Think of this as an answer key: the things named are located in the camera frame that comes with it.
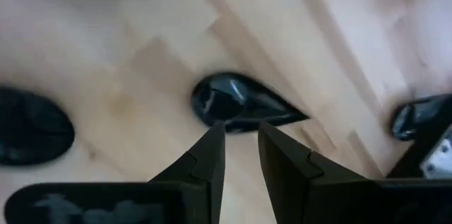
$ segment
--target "black computer mouse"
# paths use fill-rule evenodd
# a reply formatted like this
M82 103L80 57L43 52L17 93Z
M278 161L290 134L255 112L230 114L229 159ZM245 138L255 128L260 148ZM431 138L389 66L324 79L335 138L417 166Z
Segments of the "black computer mouse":
M224 122L228 133L256 131L261 121L280 126L309 118L262 83L235 72L203 78L191 106L204 124Z
M0 86L0 165L49 162L64 154L74 137L71 121L54 102Z
M452 94L435 95L398 106L393 112L391 133L401 141L435 141L451 124Z

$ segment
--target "glossy black plastic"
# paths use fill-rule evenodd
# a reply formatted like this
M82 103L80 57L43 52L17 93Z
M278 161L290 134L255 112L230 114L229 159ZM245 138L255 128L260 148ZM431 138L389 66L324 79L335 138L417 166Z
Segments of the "glossy black plastic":
M309 118L263 84L232 72L201 80L191 104L204 124L224 122L228 133L256 131L261 121L280 126Z
M391 123L392 134L415 143L405 152L388 177L423 177L420 163L452 124L452 95L437 95L401 105Z
M0 87L0 165L45 163L65 153L75 132L51 100Z
M391 131L402 140L440 136L452 123L452 95L437 95L401 105L394 114Z

